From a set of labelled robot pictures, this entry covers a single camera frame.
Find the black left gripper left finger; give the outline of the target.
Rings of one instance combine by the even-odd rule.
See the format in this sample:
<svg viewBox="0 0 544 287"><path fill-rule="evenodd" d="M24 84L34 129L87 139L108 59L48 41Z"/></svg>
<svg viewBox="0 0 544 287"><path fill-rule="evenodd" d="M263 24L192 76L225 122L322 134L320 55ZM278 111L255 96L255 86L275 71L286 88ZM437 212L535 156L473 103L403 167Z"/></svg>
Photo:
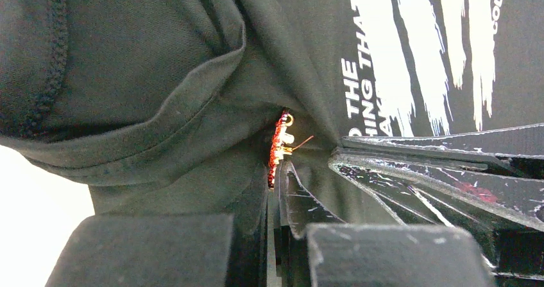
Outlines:
<svg viewBox="0 0 544 287"><path fill-rule="evenodd" d="M205 161L172 182L89 186L48 286L265 286L268 169Z"/></svg>

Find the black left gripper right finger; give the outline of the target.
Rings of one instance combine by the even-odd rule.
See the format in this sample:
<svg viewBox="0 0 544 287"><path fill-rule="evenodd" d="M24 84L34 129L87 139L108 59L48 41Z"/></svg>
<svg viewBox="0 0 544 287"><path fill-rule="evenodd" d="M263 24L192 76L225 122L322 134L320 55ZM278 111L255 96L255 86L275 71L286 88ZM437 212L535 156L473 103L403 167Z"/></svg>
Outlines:
<svg viewBox="0 0 544 287"><path fill-rule="evenodd" d="M494 286L472 236L436 225L356 225L278 166L278 274L284 286Z"/></svg>

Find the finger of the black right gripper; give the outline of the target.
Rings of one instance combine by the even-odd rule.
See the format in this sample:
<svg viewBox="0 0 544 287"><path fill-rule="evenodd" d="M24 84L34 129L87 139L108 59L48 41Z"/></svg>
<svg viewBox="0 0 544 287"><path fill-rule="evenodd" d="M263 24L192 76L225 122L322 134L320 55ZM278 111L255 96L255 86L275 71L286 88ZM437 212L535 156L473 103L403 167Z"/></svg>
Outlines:
<svg viewBox="0 0 544 287"><path fill-rule="evenodd" d="M543 285L543 181L335 155L329 166L398 223L467 230L499 286Z"/></svg>
<svg viewBox="0 0 544 287"><path fill-rule="evenodd" d="M341 148L381 157L487 164L513 175L543 174L543 124L439 137L343 137Z"/></svg>

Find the red maple leaf brooch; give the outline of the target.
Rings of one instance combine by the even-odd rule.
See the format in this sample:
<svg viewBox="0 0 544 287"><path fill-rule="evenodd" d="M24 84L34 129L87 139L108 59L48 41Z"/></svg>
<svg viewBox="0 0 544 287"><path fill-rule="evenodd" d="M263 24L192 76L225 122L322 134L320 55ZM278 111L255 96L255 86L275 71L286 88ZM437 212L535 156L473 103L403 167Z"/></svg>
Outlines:
<svg viewBox="0 0 544 287"><path fill-rule="evenodd" d="M275 188L276 169L286 155L292 155L295 150L310 141L314 136L311 135L298 146L291 146L294 143L294 136L287 132L287 129L294 123L294 116L288 109L284 109L280 118L275 123L275 131L271 140L268 159L268 189L273 191Z"/></svg>

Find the black printed t-shirt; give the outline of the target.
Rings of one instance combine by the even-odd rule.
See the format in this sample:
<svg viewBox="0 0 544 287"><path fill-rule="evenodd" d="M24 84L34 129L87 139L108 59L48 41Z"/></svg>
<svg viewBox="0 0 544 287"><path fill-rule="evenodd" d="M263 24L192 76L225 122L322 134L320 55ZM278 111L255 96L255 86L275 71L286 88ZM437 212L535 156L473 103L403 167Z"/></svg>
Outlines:
<svg viewBox="0 0 544 287"><path fill-rule="evenodd" d="M284 109L306 184L343 137L543 124L543 0L1 0L1 144L89 186L268 164Z"/></svg>

